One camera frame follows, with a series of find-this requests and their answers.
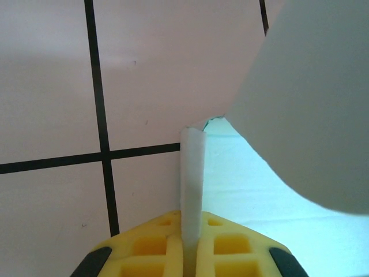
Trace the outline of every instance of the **white foam strip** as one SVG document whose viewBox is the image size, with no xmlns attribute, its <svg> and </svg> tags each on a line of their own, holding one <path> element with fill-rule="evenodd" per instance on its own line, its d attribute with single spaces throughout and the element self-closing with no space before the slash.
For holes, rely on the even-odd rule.
<svg viewBox="0 0 369 277">
<path fill-rule="evenodd" d="M 196 274 L 197 243 L 201 232 L 202 186 L 206 133 L 185 128 L 180 138 L 180 209 L 182 213 L 183 276 Z"/>
</svg>

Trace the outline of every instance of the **yellow plastic object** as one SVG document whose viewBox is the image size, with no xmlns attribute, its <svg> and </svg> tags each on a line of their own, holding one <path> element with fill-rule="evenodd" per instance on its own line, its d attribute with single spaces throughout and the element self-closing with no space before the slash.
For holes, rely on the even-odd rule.
<svg viewBox="0 0 369 277">
<path fill-rule="evenodd" d="M 148 221 L 95 247 L 112 252 L 99 277 L 182 277 L 180 212 Z"/>
<path fill-rule="evenodd" d="M 180 211 L 116 235 L 94 250 L 104 246 L 112 252 L 99 277 L 183 275 Z M 284 245 L 258 232 L 203 212 L 196 277 L 281 277 L 269 253 L 272 247 L 290 253 Z"/>
</svg>

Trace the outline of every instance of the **black rubber part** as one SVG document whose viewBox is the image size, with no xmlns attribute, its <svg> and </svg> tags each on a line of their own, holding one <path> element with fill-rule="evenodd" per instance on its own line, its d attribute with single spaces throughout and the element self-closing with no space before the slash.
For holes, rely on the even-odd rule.
<svg viewBox="0 0 369 277">
<path fill-rule="evenodd" d="M 282 277 L 308 277 L 294 255 L 279 248 L 270 248 L 269 253 L 272 255 Z"/>
<path fill-rule="evenodd" d="M 88 253 L 70 277 L 97 277 L 108 260 L 111 251 L 110 247 L 102 247 Z"/>
</svg>

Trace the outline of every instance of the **black grout line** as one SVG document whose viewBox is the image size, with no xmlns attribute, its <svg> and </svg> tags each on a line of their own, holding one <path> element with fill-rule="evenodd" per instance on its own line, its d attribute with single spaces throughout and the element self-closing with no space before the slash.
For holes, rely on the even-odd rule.
<svg viewBox="0 0 369 277">
<path fill-rule="evenodd" d="M 131 157 L 138 157 L 138 156 L 145 156 L 145 155 L 176 152 L 179 150 L 180 150 L 179 143 L 154 145 L 154 146 L 123 149 L 123 150 L 114 150 L 110 152 L 110 159 L 112 160 L 124 159 L 124 158 L 131 158 Z"/>
<path fill-rule="evenodd" d="M 269 29 L 269 23 L 268 16 L 266 15 L 265 0 L 259 0 L 259 3 L 260 3 L 261 19 L 263 21 L 264 35 L 266 35 Z"/>
<path fill-rule="evenodd" d="M 109 159 L 124 159 L 132 158 L 136 156 L 146 156 L 153 154 L 164 154 L 180 150 L 179 143 L 172 144 L 162 144 L 154 145 L 148 147 L 139 147 L 131 149 L 113 150 L 108 154 Z M 103 155 L 101 153 L 89 153 L 80 154 L 73 156 L 63 156 L 56 158 L 47 158 L 39 160 L 27 160 L 24 162 L 14 162 L 14 163 L 3 163 L 0 164 L 0 175 L 7 173 L 16 173 L 37 169 L 50 169 L 53 167 L 61 166 L 72 166 L 75 164 L 83 163 L 94 163 L 101 162 L 103 160 Z"/>
<path fill-rule="evenodd" d="M 82 154 L 58 158 L 28 160 L 26 162 L 15 162 L 0 164 L 0 174 L 16 173 L 37 169 L 49 169 L 59 166 L 71 166 L 81 163 L 93 163 L 101 161 L 101 153 Z"/>
<path fill-rule="evenodd" d="M 93 0 L 85 0 L 86 24 L 88 33 L 88 44 L 90 49 L 93 91 L 95 94 L 95 106 L 97 117 L 97 128 L 99 131 L 100 150 L 103 156 L 103 175 L 105 184 L 105 195 L 108 209 L 110 235 L 119 234 L 118 212 L 116 210 L 116 200 L 114 191 L 114 179 L 109 159 L 109 138 L 104 104 L 103 82 L 101 80 L 101 68 L 99 58 L 99 48 L 97 45 L 97 33 L 95 23 L 95 12 L 93 10 Z"/>
</svg>

